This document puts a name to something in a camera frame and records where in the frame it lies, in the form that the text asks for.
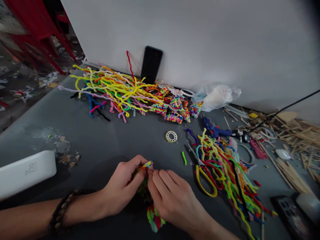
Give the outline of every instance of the forearm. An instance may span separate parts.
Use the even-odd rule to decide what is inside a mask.
[[[95,194],[74,198],[63,217],[63,227],[94,221]],[[0,211],[0,235],[3,239],[37,239],[48,233],[52,214],[60,199],[28,204]]]
[[[198,228],[197,230],[189,232],[189,235],[194,240],[239,240],[234,234],[229,232],[227,229],[222,227],[219,223],[217,223],[213,218],[207,221],[207,224]]]

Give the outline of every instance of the hand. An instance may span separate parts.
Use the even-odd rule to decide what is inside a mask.
[[[197,200],[187,181],[173,171],[155,170],[149,175],[148,188],[160,216],[191,237],[208,237],[214,225],[219,225]]]
[[[116,215],[124,209],[137,192],[147,171],[140,170],[132,180],[131,176],[135,169],[146,162],[148,161],[144,157],[137,155],[129,162],[118,164],[108,184],[96,193],[101,207],[97,219]]]

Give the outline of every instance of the glue gun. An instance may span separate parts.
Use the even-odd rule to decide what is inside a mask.
[[[232,135],[232,132],[230,130],[221,130],[220,128],[214,126],[213,123],[211,123],[210,119],[207,118],[202,114],[202,122],[204,127],[207,129],[207,131],[210,132],[210,137],[217,138],[219,136],[221,137],[230,137]]]

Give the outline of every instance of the plastic bag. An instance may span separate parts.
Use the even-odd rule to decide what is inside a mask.
[[[202,111],[210,112],[213,109],[224,107],[237,99],[241,94],[240,88],[230,88],[226,85],[208,83],[200,88],[192,98],[194,103],[203,102]]]

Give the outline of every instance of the table surface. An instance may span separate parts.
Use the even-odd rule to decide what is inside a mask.
[[[82,72],[76,70],[74,74],[80,76]],[[61,85],[75,89],[74,83],[75,79],[68,76]],[[61,198],[76,188],[99,190],[107,184],[119,162],[128,161],[141,154],[154,162],[154,168],[171,169],[188,181],[198,200],[218,223],[240,239],[248,238],[245,225],[239,217],[233,215],[225,194],[219,193],[216,198],[210,198],[198,188],[193,174],[195,166],[184,143],[194,143],[194,139],[185,131],[187,128],[192,129],[194,134],[201,135],[203,126],[200,119],[192,118],[191,123],[183,122],[178,125],[164,120],[156,113],[148,112],[142,116],[137,112],[135,117],[131,114],[127,123],[124,123],[117,114],[109,113],[108,104],[106,110],[103,110],[111,119],[111,122],[108,122],[97,113],[94,118],[89,117],[89,103],[85,96],[83,99],[70,99],[70,96],[72,93],[55,88],[0,135],[0,167],[43,150],[57,150],[61,147],[57,145],[57,137],[61,135],[70,142],[70,147],[58,150],[72,155],[71,159],[79,152],[81,158],[78,164],[68,170],[68,165],[57,163],[57,174],[54,177],[5,200],[0,204],[1,209]],[[224,116],[231,128],[243,125],[241,121],[231,122],[229,115],[221,109],[205,115],[222,129],[227,129]],[[165,133],[170,130],[178,134],[178,141],[175,143],[168,143],[165,139]],[[276,145],[282,148],[279,140]],[[181,157],[182,151],[186,153],[186,166]],[[243,148],[239,147],[238,152],[243,159],[248,160],[249,155]],[[291,196],[295,192],[288,188],[269,159],[255,159],[255,163],[258,166],[250,172],[248,178],[257,180],[262,185],[258,193],[266,208],[273,209],[270,197]],[[307,171],[297,167],[301,166],[301,162],[295,160],[292,165],[319,196],[319,188]],[[290,239],[278,217],[273,218],[267,214],[266,217],[265,239]],[[261,238],[261,225],[251,222],[250,226],[253,236]],[[133,235],[142,239],[188,238],[170,223],[163,226],[158,233],[153,233],[147,220],[146,205],[138,196],[117,216],[94,223],[79,224],[61,238],[89,239],[93,236],[95,239],[127,239]]]

